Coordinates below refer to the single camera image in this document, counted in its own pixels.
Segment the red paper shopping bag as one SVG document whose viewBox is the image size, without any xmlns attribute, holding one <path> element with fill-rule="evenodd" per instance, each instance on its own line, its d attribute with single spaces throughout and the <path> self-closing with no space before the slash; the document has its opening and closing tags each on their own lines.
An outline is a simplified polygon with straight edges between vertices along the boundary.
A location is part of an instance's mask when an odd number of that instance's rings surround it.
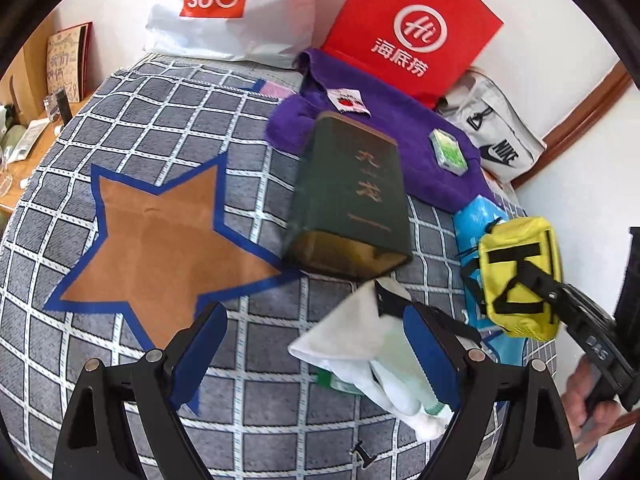
<svg viewBox="0 0 640 480">
<path fill-rule="evenodd" d="M 346 0 L 321 50 L 433 108 L 502 25 L 482 0 Z"/>
</svg>

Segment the brown paper star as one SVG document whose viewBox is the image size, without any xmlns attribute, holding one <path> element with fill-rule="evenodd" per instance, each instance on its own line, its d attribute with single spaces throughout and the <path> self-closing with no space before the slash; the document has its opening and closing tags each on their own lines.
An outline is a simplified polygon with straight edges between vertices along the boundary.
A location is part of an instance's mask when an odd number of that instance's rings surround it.
<svg viewBox="0 0 640 480">
<path fill-rule="evenodd" d="M 98 235 L 46 310 L 120 313 L 143 349 L 163 349 L 208 304 L 299 280 L 224 222 L 227 162 L 220 154 L 160 186 L 92 166 Z"/>
</svg>

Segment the green wet wipe pack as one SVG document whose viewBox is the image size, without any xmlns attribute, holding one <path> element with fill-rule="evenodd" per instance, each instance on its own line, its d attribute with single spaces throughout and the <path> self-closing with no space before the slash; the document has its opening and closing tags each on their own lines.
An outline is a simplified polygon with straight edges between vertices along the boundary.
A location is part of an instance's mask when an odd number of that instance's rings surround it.
<svg viewBox="0 0 640 480">
<path fill-rule="evenodd" d="M 468 171 L 468 163 L 454 136 L 446 131 L 433 129 L 428 137 L 431 140 L 436 162 L 440 168 L 458 177 L 463 176 Z"/>
</svg>

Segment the brown wooden door frame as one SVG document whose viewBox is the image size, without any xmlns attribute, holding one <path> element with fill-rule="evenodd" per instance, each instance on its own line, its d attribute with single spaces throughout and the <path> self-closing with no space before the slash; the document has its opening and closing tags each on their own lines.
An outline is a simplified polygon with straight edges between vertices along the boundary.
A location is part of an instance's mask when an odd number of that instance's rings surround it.
<svg viewBox="0 0 640 480">
<path fill-rule="evenodd" d="M 567 115 L 567 118 L 544 137 L 544 143 L 547 144 L 544 154 L 531 170 L 516 178 L 512 186 L 520 188 L 575 145 L 612 110 L 631 85 L 630 73 L 624 64 L 618 61 L 600 84 Z"/>
</svg>

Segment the white green sock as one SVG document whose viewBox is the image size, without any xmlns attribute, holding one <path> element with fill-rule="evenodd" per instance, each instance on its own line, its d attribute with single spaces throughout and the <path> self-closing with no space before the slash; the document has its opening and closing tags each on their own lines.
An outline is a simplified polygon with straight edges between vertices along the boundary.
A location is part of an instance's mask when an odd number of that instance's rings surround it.
<svg viewBox="0 0 640 480">
<path fill-rule="evenodd" d="M 416 440 L 441 437 L 450 422 L 402 325 L 411 296 L 393 278 L 361 285 L 288 345 L 294 358 L 327 370 L 409 426 Z"/>
</svg>

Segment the wooden nightstand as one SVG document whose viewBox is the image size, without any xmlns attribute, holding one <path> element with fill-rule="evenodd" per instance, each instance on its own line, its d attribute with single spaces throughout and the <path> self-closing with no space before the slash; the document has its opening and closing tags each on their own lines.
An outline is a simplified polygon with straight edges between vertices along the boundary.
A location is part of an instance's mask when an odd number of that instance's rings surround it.
<svg viewBox="0 0 640 480">
<path fill-rule="evenodd" d="M 43 157 L 46 156 L 51 146 L 58 137 L 54 130 L 62 125 L 62 120 L 48 122 L 39 139 L 34 144 L 29 156 L 20 162 L 12 162 L 8 168 L 1 171 L 1 212 L 10 216 L 13 214 L 24 193 L 23 180 L 29 180 Z"/>
</svg>

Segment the grey Nike waist bag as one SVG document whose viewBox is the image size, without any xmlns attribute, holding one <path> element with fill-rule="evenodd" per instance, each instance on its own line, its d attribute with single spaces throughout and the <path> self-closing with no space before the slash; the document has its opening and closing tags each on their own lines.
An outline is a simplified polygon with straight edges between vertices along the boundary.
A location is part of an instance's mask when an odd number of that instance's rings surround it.
<svg viewBox="0 0 640 480">
<path fill-rule="evenodd" d="M 502 90 L 479 70 L 467 70 L 436 110 L 480 151 L 482 167 L 502 183 L 526 174 L 547 145 L 521 120 Z"/>
</svg>

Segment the purple towel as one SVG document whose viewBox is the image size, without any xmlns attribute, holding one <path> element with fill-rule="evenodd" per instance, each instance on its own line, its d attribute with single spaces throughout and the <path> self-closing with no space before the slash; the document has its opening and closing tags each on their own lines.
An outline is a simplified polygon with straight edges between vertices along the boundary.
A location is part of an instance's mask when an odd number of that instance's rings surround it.
<svg viewBox="0 0 640 480">
<path fill-rule="evenodd" d="M 408 194 L 450 214 L 477 196 L 488 200 L 494 197 L 480 166 L 480 151 L 448 120 L 381 79 L 318 49 L 302 52 L 297 64 L 304 74 L 299 92 L 282 101 L 266 125 L 265 139 L 274 148 L 302 154 L 316 118 L 324 112 L 337 111 L 328 92 L 358 90 L 369 113 L 346 116 L 396 141 Z M 430 139 L 435 129 L 457 140 L 468 164 L 463 176 L 438 166 Z"/>
</svg>

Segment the white tomato snack packet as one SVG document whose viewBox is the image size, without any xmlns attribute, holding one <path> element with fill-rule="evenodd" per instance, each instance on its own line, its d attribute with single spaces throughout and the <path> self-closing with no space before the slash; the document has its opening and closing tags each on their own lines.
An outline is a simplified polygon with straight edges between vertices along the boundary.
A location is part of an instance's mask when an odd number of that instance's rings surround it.
<svg viewBox="0 0 640 480">
<path fill-rule="evenodd" d="M 370 110 L 364 105 L 361 93 L 357 89 L 328 89 L 326 96 L 340 113 L 371 116 Z"/>
</svg>

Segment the grey checked cloth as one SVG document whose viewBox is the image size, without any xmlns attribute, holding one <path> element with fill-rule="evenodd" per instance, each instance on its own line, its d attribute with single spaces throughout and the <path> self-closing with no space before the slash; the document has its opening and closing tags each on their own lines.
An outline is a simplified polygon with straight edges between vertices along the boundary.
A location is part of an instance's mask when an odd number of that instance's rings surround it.
<svg viewBox="0 0 640 480">
<path fill-rule="evenodd" d="M 201 65 L 112 75 L 1 241 L 1 421 L 55 479 L 463 479 L 424 314 L 464 312 L 454 215 L 491 193 L 465 134 L 406 96 L 367 117 L 300 57 L 277 100 Z"/>
</svg>

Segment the white Miniso plastic bag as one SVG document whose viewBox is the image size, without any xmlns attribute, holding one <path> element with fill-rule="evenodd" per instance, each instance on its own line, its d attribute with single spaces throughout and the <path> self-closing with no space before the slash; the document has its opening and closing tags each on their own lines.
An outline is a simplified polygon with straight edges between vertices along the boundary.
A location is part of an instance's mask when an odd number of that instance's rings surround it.
<svg viewBox="0 0 640 480">
<path fill-rule="evenodd" d="M 151 0 L 152 52 L 290 68 L 311 46 L 314 0 Z"/>
</svg>

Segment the green sachet packet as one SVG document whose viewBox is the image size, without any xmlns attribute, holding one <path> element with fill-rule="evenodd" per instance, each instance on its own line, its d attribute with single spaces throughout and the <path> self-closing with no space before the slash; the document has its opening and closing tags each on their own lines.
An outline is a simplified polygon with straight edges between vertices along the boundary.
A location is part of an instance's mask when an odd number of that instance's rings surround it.
<svg viewBox="0 0 640 480">
<path fill-rule="evenodd" d="M 329 370 L 318 368 L 317 370 L 317 384 L 320 387 L 338 391 L 341 393 L 351 394 L 352 396 L 361 396 L 362 392 L 349 382 L 343 382 L 340 378 L 336 377 Z"/>
</svg>

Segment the dark green tea tin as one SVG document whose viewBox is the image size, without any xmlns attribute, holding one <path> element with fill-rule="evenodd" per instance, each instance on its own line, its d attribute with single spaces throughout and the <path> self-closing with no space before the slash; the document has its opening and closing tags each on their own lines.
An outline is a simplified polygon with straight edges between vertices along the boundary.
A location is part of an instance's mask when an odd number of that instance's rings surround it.
<svg viewBox="0 0 640 480">
<path fill-rule="evenodd" d="M 317 117 L 298 166 L 282 258 L 353 281 L 377 278 L 412 259 L 394 139 L 336 113 Z"/>
</svg>

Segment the blue tissue pack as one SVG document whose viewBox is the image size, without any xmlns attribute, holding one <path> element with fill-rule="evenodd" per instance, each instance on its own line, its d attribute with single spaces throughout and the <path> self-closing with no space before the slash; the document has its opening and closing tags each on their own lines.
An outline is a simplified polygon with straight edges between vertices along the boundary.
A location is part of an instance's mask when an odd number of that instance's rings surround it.
<svg viewBox="0 0 640 480">
<path fill-rule="evenodd" d="M 488 316 L 484 271 L 480 266 L 480 239 L 508 219 L 508 215 L 494 202 L 479 195 L 454 214 L 454 234 L 459 249 L 468 323 L 480 332 L 484 345 L 499 363 L 522 365 L 526 339 L 510 337 Z"/>
</svg>

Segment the yellow black pouch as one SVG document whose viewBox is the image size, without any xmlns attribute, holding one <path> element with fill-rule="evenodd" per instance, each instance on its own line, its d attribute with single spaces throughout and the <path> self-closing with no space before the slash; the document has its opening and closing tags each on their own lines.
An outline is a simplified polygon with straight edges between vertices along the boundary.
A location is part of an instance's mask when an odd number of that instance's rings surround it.
<svg viewBox="0 0 640 480">
<path fill-rule="evenodd" d="M 555 232 L 545 218 L 491 221 L 461 260 L 463 284 L 482 315 L 510 337 L 556 337 L 560 320 L 548 297 L 533 289 L 536 278 L 563 277 Z"/>
</svg>

